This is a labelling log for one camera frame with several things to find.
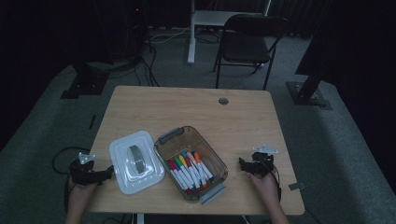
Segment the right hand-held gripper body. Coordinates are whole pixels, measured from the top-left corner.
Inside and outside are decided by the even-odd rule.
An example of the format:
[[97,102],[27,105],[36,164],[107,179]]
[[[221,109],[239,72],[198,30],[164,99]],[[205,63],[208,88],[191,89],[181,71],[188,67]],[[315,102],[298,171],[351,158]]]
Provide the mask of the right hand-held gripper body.
[[276,166],[274,165],[274,156],[278,154],[279,150],[264,144],[253,148],[252,159],[256,165],[254,173],[260,177],[264,177],[272,173]]

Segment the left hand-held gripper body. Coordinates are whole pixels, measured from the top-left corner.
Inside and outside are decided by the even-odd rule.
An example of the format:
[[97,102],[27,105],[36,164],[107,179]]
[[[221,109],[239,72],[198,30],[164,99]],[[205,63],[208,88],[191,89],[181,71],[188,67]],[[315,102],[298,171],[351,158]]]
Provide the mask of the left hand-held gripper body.
[[104,181],[103,174],[93,170],[94,161],[94,155],[87,155],[82,152],[78,153],[78,157],[70,163],[68,169],[68,173],[74,183],[88,186],[90,184],[100,185]]

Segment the white box lid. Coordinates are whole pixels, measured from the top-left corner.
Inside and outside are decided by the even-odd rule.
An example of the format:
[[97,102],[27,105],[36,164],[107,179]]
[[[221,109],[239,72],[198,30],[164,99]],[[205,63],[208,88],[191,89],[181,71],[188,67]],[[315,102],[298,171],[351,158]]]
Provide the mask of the white box lid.
[[165,169],[154,151],[154,142],[146,131],[114,140],[109,153],[123,194],[136,194],[160,183],[165,176]]

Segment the orange marker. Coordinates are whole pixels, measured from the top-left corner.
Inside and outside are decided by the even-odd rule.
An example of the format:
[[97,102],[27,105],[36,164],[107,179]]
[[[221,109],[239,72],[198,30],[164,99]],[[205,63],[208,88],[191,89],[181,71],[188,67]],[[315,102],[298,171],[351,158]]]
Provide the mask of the orange marker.
[[199,174],[200,174],[202,187],[206,188],[207,184],[206,184],[206,179],[205,179],[205,172],[203,170],[203,166],[202,166],[202,163],[201,163],[200,156],[199,156],[199,154],[197,152],[194,153],[194,158],[195,158],[195,161],[197,163],[197,167],[198,167],[198,171],[199,171]]

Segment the clear storage box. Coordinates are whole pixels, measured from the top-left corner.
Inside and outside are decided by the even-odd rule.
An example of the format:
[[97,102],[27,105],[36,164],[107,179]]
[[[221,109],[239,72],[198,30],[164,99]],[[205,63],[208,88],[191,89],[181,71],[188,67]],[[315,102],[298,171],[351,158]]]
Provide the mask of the clear storage box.
[[[191,126],[178,127],[161,135],[154,143],[154,149],[157,156],[160,158],[160,161],[163,163],[165,171],[170,175],[170,178],[178,188],[182,197],[188,202],[199,202],[201,204],[209,203],[225,190],[223,182],[228,176],[228,168],[214,149],[195,128]],[[191,154],[192,152],[197,152],[200,155],[202,162],[214,176],[213,181],[206,180],[206,188],[202,187],[198,168],[195,168],[192,163],[191,164],[193,165],[195,172],[199,176],[201,188],[195,188],[195,190],[192,190],[189,187],[186,176],[184,176],[175,161],[175,157],[178,157],[179,155],[183,157],[183,151],[190,152]],[[174,161],[175,166],[181,173],[181,176],[191,189],[190,192],[185,192],[180,186],[174,171],[167,162],[168,160]]]

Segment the green marker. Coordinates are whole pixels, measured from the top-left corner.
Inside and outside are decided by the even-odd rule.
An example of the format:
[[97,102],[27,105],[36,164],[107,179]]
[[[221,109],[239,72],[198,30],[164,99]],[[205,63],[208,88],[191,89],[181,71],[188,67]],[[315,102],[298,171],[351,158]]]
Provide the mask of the green marker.
[[181,160],[178,157],[175,157],[175,161],[178,165],[178,167],[180,168],[180,170],[182,171],[182,173],[184,174],[184,176],[186,176],[188,183],[189,183],[189,187],[192,190],[195,190],[195,186],[194,186],[194,182],[191,179],[191,176],[189,174],[189,172],[187,171],[187,169],[184,167],[183,163],[181,162]]

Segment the person's left hand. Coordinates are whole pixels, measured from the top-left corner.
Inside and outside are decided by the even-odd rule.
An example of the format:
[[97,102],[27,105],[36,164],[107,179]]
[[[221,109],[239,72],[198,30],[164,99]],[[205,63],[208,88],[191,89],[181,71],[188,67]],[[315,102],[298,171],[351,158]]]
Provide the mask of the person's left hand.
[[96,189],[96,184],[83,186],[72,183],[68,188],[68,205],[85,206],[91,199]]

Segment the person's right hand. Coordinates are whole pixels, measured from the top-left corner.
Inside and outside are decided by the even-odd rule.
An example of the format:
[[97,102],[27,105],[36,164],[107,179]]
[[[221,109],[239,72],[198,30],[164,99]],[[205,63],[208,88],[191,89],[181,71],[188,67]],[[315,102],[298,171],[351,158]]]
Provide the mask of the person's right hand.
[[247,178],[251,181],[255,189],[258,191],[262,201],[266,205],[279,203],[276,182],[270,175],[258,178],[255,175],[248,173]]

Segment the black stand base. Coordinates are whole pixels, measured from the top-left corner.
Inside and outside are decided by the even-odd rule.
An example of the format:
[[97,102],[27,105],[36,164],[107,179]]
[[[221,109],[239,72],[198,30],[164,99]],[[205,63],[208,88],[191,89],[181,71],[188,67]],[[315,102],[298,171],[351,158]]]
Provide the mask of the black stand base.
[[72,63],[76,77],[68,90],[61,95],[62,99],[77,99],[80,95],[101,95],[109,73],[90,67],[84,62]]
[[326,59],[319,49],[310,46],[301,59],[295,74],[306,75],[305,82],[290,81],[287,87],[296,105],[316,105],[331,109],[330,103],[318,90],[320,81],[325,77]]

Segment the black folding chair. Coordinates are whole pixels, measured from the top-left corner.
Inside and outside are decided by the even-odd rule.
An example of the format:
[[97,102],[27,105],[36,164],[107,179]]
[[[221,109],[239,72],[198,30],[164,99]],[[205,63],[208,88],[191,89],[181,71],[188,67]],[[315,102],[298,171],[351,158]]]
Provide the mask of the black folding chair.
[[236,14],[222,28],[219,49],[213,71],[219,86],[220,68],[250,66],[256,73],[262,64],[268,64],[262,89],[265,90],[271,74],[277,43],[285,36],[289,23],[283,17]]

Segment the black computer tower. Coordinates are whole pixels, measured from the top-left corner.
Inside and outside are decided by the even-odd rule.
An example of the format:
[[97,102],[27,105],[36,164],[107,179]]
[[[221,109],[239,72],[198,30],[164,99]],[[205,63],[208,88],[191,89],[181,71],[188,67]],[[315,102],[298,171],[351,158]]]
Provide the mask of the black computer tower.
[[123,55],[127,58],[141,57],[143,47],[150,45],[148,0],[125,0],[126,44]]

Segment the white desk frame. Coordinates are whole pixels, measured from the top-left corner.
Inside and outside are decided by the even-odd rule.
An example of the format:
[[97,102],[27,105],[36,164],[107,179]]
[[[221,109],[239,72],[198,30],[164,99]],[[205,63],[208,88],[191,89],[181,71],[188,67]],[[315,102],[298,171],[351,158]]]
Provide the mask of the white desk frame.
[[231,16],[237,14],[237,11],[197,10],[195,8],[195,1],[196,0],[191,0],[188,64],[194,64],[195,62],[195,26],[223,26]]

